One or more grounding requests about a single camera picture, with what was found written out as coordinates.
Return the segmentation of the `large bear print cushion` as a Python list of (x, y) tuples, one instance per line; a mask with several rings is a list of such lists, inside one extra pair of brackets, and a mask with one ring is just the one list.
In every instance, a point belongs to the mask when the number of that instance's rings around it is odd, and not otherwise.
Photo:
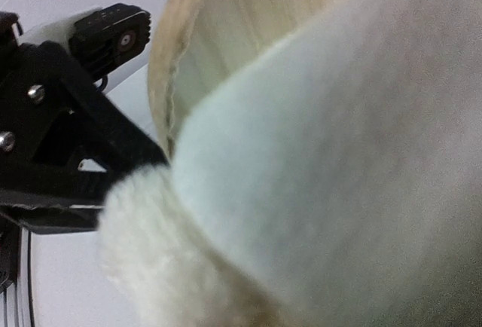
[(147, 326), (479, 326), (481, 0), (342, 0), (99, 220)]

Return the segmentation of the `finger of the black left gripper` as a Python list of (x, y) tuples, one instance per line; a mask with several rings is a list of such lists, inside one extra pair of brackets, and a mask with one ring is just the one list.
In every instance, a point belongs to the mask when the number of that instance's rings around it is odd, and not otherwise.
[(61, 46), (1, 46), (2, 218), (38, 234), (92, 231), (115, 182), (166, 162)]

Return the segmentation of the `wooden pet bed frame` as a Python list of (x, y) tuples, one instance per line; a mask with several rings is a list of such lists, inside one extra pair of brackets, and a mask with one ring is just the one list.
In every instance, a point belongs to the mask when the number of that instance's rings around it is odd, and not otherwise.
[(189, 111), (223, 80), (333, 0), (168, 0), (152, 38), (148, 96), (172, 154)]

